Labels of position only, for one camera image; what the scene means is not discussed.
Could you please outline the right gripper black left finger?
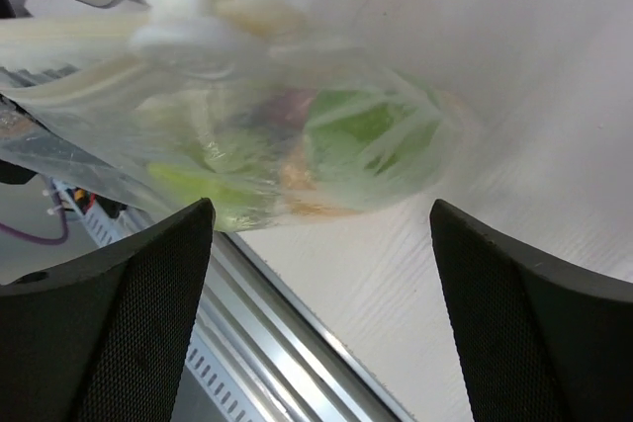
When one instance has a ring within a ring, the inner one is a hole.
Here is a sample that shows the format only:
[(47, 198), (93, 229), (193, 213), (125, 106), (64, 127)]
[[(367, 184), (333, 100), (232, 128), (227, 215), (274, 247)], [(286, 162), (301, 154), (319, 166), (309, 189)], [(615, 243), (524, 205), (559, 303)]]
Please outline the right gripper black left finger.
[(213, 242), (202, 199), (1, 289), (5, 421), (167, 421)]

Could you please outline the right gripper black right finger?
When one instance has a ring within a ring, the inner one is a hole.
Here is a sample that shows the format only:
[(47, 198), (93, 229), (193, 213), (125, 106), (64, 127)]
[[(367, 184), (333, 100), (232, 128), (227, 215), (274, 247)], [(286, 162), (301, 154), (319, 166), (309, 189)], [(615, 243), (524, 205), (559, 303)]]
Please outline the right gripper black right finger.
[(504, 235), (445, 201), (432, 247), (477, 421), (628, 421), (632, 286)]

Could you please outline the orange toy lemon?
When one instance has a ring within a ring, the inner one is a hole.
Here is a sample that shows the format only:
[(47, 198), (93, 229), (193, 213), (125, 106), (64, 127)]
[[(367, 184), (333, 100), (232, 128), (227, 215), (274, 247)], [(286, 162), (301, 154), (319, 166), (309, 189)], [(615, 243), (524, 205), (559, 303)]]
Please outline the orange toy lemon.
[(306, 158), (301, 151), (293, 152), (280, 168), (283, 198), (291, 213), (309, 217), (344, 217), (358, 211), (327, 204), (317, 196), (317, 187), (308, 171)]

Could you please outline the green toy fruit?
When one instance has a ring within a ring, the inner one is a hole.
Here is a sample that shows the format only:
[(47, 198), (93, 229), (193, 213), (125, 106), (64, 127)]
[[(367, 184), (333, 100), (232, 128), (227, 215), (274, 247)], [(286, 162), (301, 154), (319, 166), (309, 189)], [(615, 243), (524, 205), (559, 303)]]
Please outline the green toy fruit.
[(304, 127), (308, 170), (334, 204), (368, 211), (422, 190), (438, 172), (445, 122), (424, 94), (321, 91)]

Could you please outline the purple toy eggplant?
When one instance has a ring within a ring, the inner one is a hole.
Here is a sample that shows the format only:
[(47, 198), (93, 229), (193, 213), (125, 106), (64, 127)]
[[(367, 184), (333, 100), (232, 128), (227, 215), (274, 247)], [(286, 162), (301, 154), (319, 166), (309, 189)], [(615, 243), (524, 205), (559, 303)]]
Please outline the purple toy eggplant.
[(275, 133), (298, 133), (308, 120), (316, 95), (315, 90), (309, 89), (286, 89), (276, 93), (246, 116), (246, 124)]

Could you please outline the clear zip top bag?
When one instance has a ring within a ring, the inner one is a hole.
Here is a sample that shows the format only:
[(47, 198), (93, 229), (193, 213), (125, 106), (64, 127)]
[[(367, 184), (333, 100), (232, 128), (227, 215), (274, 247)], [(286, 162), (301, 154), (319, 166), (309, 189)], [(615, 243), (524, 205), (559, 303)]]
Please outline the clear zip top bag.
[(376, 211), (466, 138), (448, 94), (332, 29), (315, 0), (140, 0), (1, 24), (1, 157), (222, 231)]

